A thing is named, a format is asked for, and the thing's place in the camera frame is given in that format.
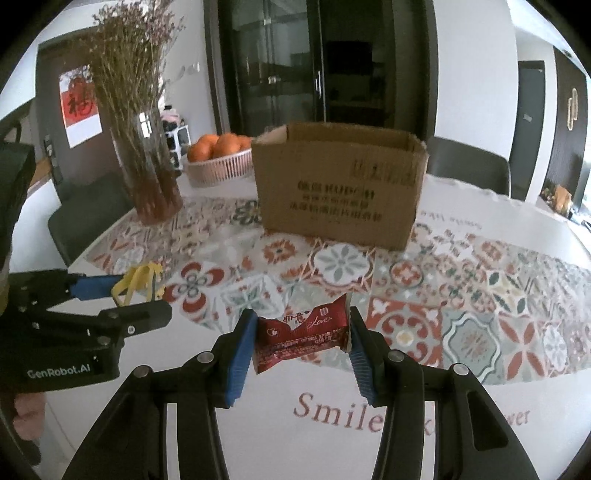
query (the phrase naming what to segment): candy wrapper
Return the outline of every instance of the candy wrapper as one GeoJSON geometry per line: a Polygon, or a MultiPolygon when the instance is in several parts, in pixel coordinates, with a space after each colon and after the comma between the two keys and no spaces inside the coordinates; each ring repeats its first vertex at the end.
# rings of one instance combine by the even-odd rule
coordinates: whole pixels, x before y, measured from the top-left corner
{"type": "Polygon", "coordinates": [[[282,360],[298,358],[338,346],[349,353],[350,296],[343,295],[333,303],[282,319],[259,317],[256,331],[254,364],[256,373],[269,370],[282,360]]]}

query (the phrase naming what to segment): floral tile pattern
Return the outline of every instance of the floral tile pattern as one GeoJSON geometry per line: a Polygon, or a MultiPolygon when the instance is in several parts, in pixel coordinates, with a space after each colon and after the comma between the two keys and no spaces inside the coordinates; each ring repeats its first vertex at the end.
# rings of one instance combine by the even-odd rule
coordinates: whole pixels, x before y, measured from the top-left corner
{"type": "MultiPolygon", "coordinates": [[[[453,222],[417,222],[393,252],[267,232],[256,200],[194,198],[157,226],[129,212],[85,258],[105,273],[161,264],[174,311],[219,333],[245,308],[278,317],[352,293],[393,348],[440,368],[465,363],[485,384],[591,368],[591,271],[453,222]]],[[[301,361],[351,370],[338,349],[301,361]]]]}

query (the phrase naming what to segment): yellow strap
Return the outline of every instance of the yellow strap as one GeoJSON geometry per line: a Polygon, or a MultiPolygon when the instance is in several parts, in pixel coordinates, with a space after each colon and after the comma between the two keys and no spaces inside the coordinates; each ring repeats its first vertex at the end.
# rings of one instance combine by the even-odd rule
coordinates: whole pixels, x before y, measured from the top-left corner
{"type": "Polygon", "coordinates": [[[160,281],[162,276],[162,265],[150,262],[137,267],[131,267],[123,278],[119,280],[111,290],[113,300],[119,307],[129,305],[135,291],[146,289],[146,300],[159,300],[164,295],[164,286],[154,293],[154,284],[160,281]],[[127,290],[125,299],[121,301],[119,296],[127,290]]]}

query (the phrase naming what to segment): chair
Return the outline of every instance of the chair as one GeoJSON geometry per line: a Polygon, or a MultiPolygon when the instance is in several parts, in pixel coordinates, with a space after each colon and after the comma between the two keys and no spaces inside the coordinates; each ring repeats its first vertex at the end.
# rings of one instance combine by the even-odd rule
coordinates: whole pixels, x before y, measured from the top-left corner
{"type": "Polygon", "coordinates": [[[123,181],[108,173],[75,192],[50,216],[47,226],[67,266],[133,208],[123,181]]]}
{"type": "Polygon", "coordinates": [[[511,197],[511,172],[503,157],[447,138],[427,141],[427,173],[456,179],[511,197]]]}

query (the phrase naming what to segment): bolt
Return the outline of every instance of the bolt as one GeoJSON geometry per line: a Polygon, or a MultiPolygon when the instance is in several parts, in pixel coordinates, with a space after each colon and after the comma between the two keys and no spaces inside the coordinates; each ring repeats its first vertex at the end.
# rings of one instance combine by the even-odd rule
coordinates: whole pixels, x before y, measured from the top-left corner
{"type": "Polygon", "coordinates": [[[214,358],[215,356],[211,352],[201,352],[199,355],[197,355],[197,362],[202,364],[209,364],[213,362],[214,358]]]}
{"type": "Polygon", "coordinates": [[[388,352],[388,359],[392,362],[401,362],[404,360],[404,353],[402,353],[400,350],[390,350],[388,352]]]}
{"type": "Polygon", "coordinates": [[[455,364],[453,366],[453,371],[458,375],[467,375],[470,372],[470,369],[464,364],[455,364]]]}
{"type": "Polygon", "coordinates": [[[150,367],[148,365],[140,365],[134,368],[135,378],[144,378],[150,373],[150,367]]]}

